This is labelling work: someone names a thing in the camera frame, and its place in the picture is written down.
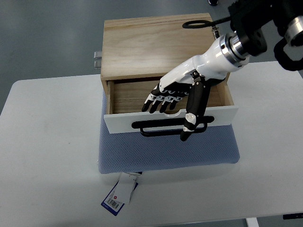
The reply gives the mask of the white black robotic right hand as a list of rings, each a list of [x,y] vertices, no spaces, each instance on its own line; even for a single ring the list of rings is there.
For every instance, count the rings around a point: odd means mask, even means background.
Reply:
[[[180,139],[186,141],[204,116],[212,86],[223,82],[229,72],[238,71],[249,62],[249,54],[236,34],[217,38],[201,55],[195,55],[165,74],[146,98],[142,111],[154,113],[174,109],[187,97],[186,116]]]

